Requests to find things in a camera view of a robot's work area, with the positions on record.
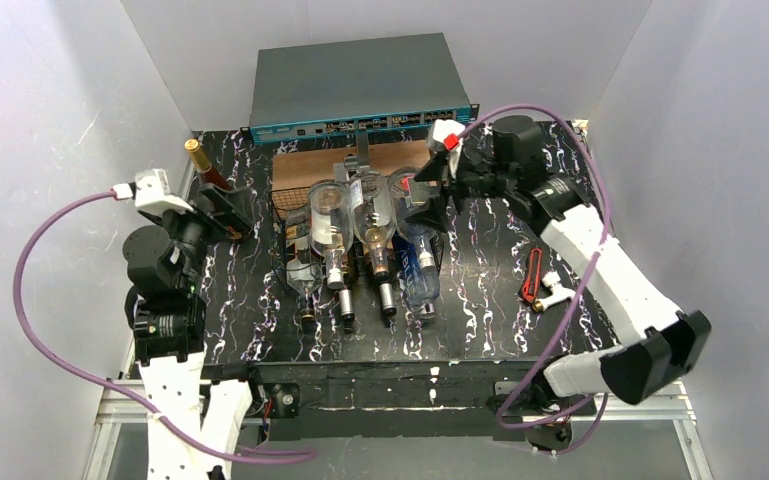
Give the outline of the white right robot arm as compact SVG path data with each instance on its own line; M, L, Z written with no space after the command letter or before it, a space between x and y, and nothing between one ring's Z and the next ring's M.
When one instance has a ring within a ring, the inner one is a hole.
M573 269L619 340L616 347L553 359L537 374L547 394L610 392L637 405L689 373L712 332L710 320L662 294L609 233L607 210L587 200L573 177L548 170L538 124L524 115L496 120L491 154L468 152L466 136L466 126L455 120L432 123L430 159L416 178L441 191L409 222L443 230L449 202L506 200L510 212Z

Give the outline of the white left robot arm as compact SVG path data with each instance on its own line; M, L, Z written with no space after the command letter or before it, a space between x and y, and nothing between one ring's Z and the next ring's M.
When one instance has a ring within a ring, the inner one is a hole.
M225 371L201 392L206 303L200 295L208 246L251 229L244 189L204 185L194 201L158 180L136 186L135 206L150 225L123 245L127 317L146 398L150 479L228 479L254 394L244 373Z

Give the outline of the clear bottle with white cap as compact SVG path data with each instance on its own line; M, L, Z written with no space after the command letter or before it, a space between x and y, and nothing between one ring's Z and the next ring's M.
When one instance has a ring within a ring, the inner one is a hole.
M327 287L346 288L344 257L353 243L349 212L349 190L336 181L320 181L308 193L311 240L314 250L325 261Z

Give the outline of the amber wine bottle gold cap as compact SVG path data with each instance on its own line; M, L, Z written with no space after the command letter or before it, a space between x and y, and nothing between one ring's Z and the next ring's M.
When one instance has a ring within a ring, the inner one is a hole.
M186 140L184 149L188 153L203 187L214 186L223 191L230 191L232 189L227 179L215 168L212 160L208 157L204 147L197 138Z

